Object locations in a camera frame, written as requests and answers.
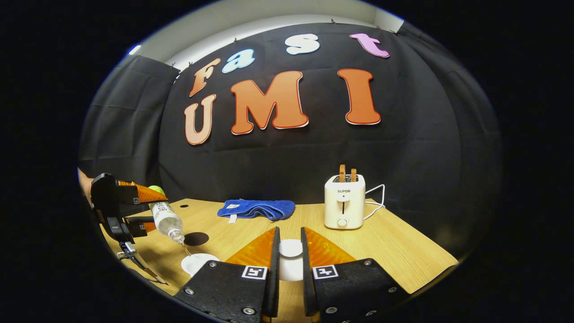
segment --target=toaster knob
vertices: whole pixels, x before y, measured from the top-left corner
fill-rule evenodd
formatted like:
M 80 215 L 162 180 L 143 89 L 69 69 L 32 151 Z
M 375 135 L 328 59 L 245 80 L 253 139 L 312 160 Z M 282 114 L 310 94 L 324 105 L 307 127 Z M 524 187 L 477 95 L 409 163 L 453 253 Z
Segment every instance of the toaster knob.
M 346 217 L 340 217 L 339 219 L 337 219 L 337 224 L 339 226 L 347 226 L 348 223 L 349 223 L 349 219 Z

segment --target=wooden table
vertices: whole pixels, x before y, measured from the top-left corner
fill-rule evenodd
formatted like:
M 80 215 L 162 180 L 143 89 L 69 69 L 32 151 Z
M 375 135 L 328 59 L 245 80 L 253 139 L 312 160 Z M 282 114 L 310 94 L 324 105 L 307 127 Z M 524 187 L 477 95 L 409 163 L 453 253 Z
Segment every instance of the wooden table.
M 413 293 L 458 261 L 431 239 L 410 226 L 384 207 L 365 220 L 363 226 L 355 230 L 333 230 L 324 226 L 323 204 L 297 205 L 294 213 L 286 220 L 271 222 L 259 216 L 251 219 L 237 219 L 229 224 L 228 218 L 218 217 L 217 211 L 224 203 L 183 199 L 171 203 L 173 210 L 183 220 L 184 234 L 204 232 L 209 240 L 200 246 L 187 247 L 191 253 L 209 253 L 225 262 L 235 252 L 267 230 L 278 226 L 281 239 L 300 239 L 301 227 L 306 226 L 323 235 L 343 248 L 355 259 L 373 258 L 408 293 Z M 365 204 L 365 215 L 377 206 Z M 151 211 L 133 216 L 151 216 Z M 108 243 L 114 252 L 121 251 L 118 243 L 105 232 Z M 156 284 L 170 295 L 175 295 L 190 276 L 181 268 L 181 260 L 186 256 L 182 247 L 162 235 L 158 230 L 147 237 L 134 238 L 135 248 L 149 267 L 169 285 Z M 122 263 L 140 272 L 129 260 Z M 280 281 L 279 311 L 274 322 L 307 322 L 303 305 L 303 284 Z

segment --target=white toaster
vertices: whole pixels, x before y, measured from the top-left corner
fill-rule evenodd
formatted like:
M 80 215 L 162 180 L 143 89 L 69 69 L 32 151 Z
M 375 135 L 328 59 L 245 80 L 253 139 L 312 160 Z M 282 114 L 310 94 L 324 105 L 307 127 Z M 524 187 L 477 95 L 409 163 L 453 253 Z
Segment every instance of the white toaster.
M 356 229 L 363 225 L 364 217 L 364 178 L 345 175 L 340 182 L 339 176 L 331 177 L 325 183 L 325 226 L 331 229 Z

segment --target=bottle label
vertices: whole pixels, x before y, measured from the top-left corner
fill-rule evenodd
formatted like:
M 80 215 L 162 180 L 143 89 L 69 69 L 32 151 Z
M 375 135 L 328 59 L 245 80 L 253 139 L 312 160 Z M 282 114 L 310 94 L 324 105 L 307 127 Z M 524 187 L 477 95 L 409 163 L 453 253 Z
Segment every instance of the bottle label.
M 156 223 L 156 226 L 164 218 L 177 217 L 177 214 L 173 211 L 171 206 L 169 206 L 169 204 L 165 202 L 155 203 L 152 206 L 152 215 L 153 215 L 153 221 Z

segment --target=human hand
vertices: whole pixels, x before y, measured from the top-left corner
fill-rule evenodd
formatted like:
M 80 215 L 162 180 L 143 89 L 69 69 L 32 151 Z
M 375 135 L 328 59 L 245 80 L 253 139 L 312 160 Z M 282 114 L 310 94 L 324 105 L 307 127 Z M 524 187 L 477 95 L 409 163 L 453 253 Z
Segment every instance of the human hand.
M 91 195 L 91 191 L 92 191 L 92 181 L 94 179 L 86 176 L 86 174 L 84 174 L 84 172 L 81 171 L 80 168 L 77 169 L 77 177 L 78 177 L 78 180 L 80 182 L 80 187 L 82 188 L 82 191 L 84 192 L 84 195 L 86 196 L 86 199 L 88 200 L 88 204 L 90 204 L 90 207 L 91 207 L 92 206 L 92 199 L 91 199 L 90 195 Z

